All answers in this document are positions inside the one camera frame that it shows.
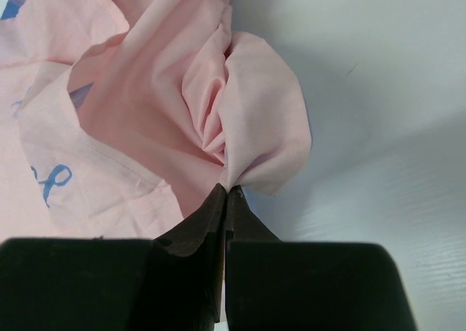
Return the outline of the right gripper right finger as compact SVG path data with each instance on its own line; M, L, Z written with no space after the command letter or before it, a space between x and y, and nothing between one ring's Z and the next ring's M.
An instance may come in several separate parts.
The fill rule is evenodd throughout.
M231 330L415 330L398 267L383 246L284 242L241 188L226 205L226 318Z

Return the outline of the pink blue printed pillowcase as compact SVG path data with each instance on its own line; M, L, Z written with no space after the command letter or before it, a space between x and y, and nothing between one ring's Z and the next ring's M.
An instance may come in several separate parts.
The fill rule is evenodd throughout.
M306 164L298 79L231 0L8 0L1 238L154 238Z

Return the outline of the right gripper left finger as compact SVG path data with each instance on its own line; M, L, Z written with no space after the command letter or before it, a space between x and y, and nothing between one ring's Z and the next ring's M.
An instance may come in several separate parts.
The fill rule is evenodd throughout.
M221 315L227 194L156 239L12 238L3 330L212 330Z

